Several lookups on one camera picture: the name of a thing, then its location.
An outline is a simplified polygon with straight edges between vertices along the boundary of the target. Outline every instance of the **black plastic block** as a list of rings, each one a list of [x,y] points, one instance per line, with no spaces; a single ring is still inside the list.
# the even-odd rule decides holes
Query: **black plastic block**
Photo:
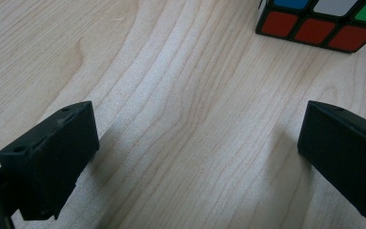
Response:
[[[25,220],[58,217],[80,173],[99,148],[91,102],[51,115],[0,151]]]
[[[366,119],[310,101],[298,151],[366,217]]]

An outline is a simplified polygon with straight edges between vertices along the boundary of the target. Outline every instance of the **screw hole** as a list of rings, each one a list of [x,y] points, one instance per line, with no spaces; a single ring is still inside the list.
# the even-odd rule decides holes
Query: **screw hole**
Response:
[[[22,151],[25,151],[25,150],[26,150],[26,146],[18,146],[18,147],[13,149],[13,151],[15,153],[19,153],[19,152],[22,152]]]

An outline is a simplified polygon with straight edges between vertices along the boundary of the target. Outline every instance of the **white sticker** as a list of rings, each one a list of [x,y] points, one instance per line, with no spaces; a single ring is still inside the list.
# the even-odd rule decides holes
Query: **white sticker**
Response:
[[[319,0],[314,11],[332,16],[344,16],[357,0]]]

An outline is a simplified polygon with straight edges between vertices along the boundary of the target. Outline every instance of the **wooden table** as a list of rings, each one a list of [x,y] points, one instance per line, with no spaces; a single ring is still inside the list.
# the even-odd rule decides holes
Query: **wooden table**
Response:
[[[366,228],[298,153],[308,100],[366,118],[366,46],[254,33],[258,0],[0,0],[0,149],[91,100],[101,149],[57,221],[17,228]]]

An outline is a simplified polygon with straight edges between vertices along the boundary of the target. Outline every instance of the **wood grain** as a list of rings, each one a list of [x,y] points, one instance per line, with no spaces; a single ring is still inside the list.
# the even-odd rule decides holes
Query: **wood grain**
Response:
[[[16,228],[366,228],[296,149],[310,99],[366,118],[366,46],[256,35],[257,7],[0,0],[0,149],[82,100],[101,137],[59,219]]]

